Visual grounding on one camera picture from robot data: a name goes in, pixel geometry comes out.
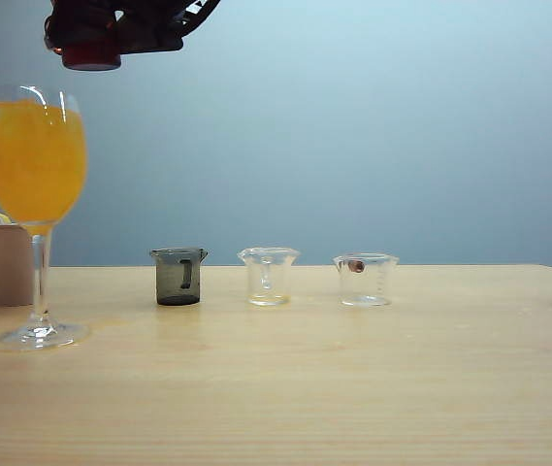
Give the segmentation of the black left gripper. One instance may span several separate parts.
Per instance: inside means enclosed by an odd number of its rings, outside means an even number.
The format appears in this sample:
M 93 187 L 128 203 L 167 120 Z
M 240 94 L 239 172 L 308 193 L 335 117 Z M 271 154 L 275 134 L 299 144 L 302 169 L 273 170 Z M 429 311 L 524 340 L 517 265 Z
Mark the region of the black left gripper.
M 102 53 L 154 51 L 164 37 L 177 38 L 181 1 L 54 1 L 46 19 L 50 48 Z

